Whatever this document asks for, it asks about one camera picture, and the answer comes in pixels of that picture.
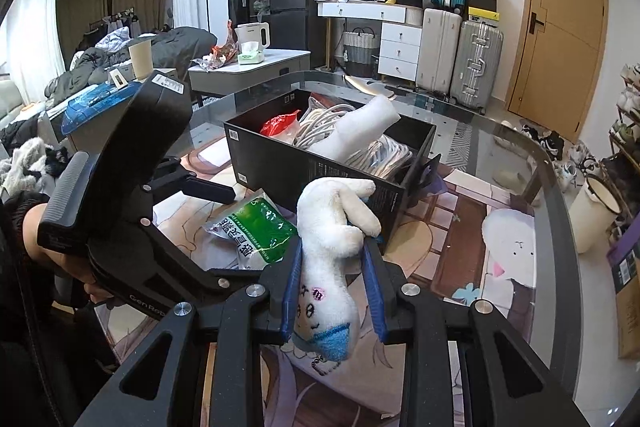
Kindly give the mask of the person's left hand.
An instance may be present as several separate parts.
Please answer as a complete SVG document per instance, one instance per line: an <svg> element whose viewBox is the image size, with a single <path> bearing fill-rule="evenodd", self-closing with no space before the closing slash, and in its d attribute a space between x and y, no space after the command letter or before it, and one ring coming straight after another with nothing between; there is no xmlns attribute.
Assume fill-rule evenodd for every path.
<svg viewBox="0 0 640 427"><path fill-rule="evenodd" d="M53 269L60 277L69 275L81 281L84 291L93 303L104 303L107 299L111 299L113 295L96 283L96 278L85 259L51 251L38 244L39 223L46 208L46 204L40 204L26 212L23 220L23 242L26 253L40 265Z"/></svg>

